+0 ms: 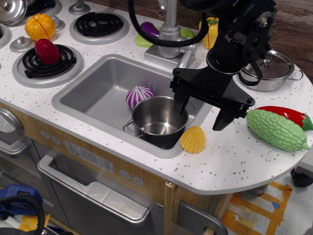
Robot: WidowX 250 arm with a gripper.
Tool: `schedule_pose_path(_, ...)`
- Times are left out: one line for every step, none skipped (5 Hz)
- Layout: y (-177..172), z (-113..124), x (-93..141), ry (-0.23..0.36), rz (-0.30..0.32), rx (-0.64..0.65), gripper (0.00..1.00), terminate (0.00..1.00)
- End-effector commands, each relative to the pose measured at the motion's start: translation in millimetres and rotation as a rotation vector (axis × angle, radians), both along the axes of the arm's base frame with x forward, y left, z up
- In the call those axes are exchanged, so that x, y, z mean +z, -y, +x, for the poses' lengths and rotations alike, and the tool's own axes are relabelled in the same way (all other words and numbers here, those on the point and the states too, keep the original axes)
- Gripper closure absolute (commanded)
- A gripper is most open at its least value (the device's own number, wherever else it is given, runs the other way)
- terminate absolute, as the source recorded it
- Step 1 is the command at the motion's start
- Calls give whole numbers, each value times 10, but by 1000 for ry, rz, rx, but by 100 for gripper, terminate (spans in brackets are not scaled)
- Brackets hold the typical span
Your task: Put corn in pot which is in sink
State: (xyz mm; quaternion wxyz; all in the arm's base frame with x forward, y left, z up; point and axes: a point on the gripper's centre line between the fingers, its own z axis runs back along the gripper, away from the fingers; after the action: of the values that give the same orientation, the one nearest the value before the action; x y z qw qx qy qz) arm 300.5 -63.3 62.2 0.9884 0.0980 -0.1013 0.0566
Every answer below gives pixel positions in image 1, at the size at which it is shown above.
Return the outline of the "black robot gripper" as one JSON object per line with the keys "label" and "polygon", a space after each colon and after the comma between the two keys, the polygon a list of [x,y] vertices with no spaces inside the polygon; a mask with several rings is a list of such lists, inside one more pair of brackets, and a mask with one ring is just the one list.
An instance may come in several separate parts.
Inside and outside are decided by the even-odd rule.
{"label": "black robot gripper", "polygon": [[173,70],[170,87],[175,94],[174,107],[179,115],[191,97],[220,109],[213,125],[214,131],[221,131],[235,118],[247,115],[254,99],[233,81],[233,75],[251,61],[252,55],[246,51],[247,41],[247,36],[238,31],[219,33],[207,54],[205,68]]}

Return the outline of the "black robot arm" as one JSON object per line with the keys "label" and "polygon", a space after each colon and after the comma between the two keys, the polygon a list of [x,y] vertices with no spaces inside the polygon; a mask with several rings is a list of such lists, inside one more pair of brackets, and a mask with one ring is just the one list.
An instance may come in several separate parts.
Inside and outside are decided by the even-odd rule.
{"label": "black robot arm", "polygon": [[270,26],[276,12],[272,0],[183,0],[186,8],[219,18],[219,31],[209,50],[203,69],[173,70],[170,84],[175,93],[175,110],[185,109],[191,97],[220,109],[213,130],[221,131],[234,119],[244,118],[255,100],[239,88],[233,75],[251,65],[256,72],[256,86],[262,80],[257,60],[264,59],[270,50]]}

